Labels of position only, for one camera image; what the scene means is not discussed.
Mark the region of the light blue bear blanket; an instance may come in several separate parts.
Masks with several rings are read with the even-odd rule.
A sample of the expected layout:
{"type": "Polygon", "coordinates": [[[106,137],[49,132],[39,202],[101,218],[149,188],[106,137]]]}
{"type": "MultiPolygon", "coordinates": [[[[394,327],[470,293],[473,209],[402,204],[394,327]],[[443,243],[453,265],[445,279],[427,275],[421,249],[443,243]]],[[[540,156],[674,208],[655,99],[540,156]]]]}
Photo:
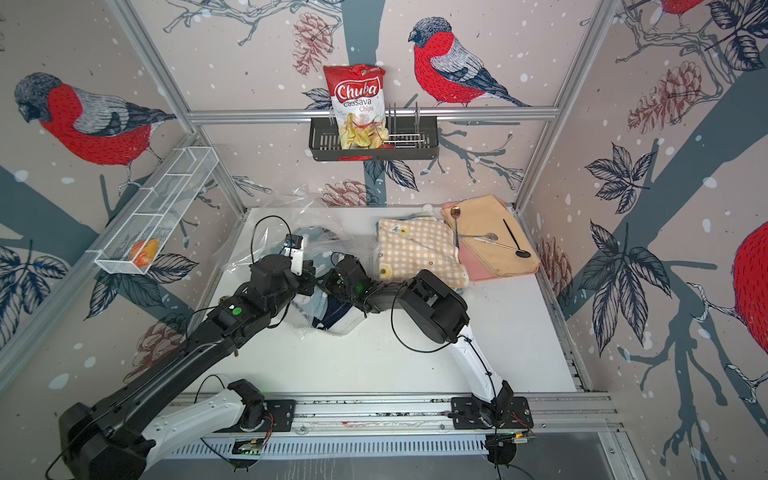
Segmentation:
{"type": "Polygon", "coordinates": [[[320,331],[312,327],[312,319],[321,318],[326,312],[328,297],[322,291],[322,277],[333,268],[338,260],[344,256],[349,256],[349,253],[347,253],[347,242],[328,228],[311,226],[300,229],[298,234],[306,237],[304,259],[314,262],[316,269],[315,288],[311,296],[297,295],[292,300],[287,322],[296,330],[298,335],[304,337],[310,330],[320,331]]]}

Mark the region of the beige checkered blanket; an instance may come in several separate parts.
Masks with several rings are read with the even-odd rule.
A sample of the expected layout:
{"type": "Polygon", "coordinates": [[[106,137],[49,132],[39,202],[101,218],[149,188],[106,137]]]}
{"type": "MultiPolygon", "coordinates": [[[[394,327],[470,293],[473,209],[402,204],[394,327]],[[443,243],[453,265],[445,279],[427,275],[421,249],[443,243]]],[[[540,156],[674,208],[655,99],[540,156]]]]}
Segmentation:
{"type": "Polygon", "coordinates": [[[469,284],[453,231],[433,217],[381,219],[377,223],[378,278],[403,281],[428,270],[454,290],[469,284]]]}

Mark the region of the clear plastic vacuum bag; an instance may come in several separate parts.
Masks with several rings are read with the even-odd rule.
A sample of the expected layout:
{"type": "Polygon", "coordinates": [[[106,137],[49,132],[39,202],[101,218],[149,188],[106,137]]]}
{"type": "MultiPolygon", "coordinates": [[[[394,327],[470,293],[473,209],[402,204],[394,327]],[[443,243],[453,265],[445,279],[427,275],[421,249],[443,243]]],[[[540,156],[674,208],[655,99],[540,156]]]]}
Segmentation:
{"type": "Polygon", "coordinates": [[[373,272],[372,227],[356,233],[320,196],[297,190],[277,195],[251,211],[243,237],[226,264],[225,276],[241,284],[251,277],[251,265],[269,256],[284,257],[286,269],[313,282],[313,291],[298,294],[290,303],[287,324],[300,336],[314,330],[336,337],[351,333],[366,315],[352,305],[348,289],[340,284],[338,268],[357,258],[373,272]]]}

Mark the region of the navy blue star blanket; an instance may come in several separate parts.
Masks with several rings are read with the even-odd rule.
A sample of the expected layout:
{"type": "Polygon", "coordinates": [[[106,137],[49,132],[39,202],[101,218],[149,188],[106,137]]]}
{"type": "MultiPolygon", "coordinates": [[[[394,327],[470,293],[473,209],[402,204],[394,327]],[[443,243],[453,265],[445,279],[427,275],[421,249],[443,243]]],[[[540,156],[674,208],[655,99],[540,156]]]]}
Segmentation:
{"type": "Polygon", "coordinates": [[[313,318],[312,327],[330,335],[344,336],[363,319],[363,313],[354,305],[329,297],[325,314],[321,318],[313,318]]]}

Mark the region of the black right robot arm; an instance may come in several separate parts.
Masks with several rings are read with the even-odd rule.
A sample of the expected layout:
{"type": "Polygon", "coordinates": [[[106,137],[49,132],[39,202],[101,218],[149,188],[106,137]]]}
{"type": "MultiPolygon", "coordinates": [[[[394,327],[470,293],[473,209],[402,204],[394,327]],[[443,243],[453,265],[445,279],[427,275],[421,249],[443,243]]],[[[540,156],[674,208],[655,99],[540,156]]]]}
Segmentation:
{"type": "Polygon", "coordinates": [[[448,349],[470,385],[469,411],[459,411],[472,426],[508,428],[514,417],[514,391],[495,372],[478,346],[470,326],[465,300],[429,270],[399,282],[371,279],[359,260],[346,256],[318,280],[333,306],[354,307],[365,316],[404,311],[420,332],[435,343],[425,350],[406,345],[413,353],[428,355],[448,349]]]}

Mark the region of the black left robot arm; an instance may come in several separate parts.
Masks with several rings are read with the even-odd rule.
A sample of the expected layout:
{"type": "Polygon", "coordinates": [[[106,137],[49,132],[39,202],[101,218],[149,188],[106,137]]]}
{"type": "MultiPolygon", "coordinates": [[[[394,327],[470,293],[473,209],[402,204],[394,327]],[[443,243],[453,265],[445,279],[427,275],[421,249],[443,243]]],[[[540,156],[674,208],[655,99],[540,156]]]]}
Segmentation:
{"type": "Polygon", "coordinates": [[[236,426],[272,430],[264,395],[241,379],[224,392],[171,415],[163,410],[193,381],[267,329],[298,295],[314,292],[310,260],[300,273],[289,257],[251,264],[249,281],[210,309],[175,350],[93,406],[76,403],[59,418],[61,459],[76,479],[138,479],[156,461],[210,433],[236,426]]]}

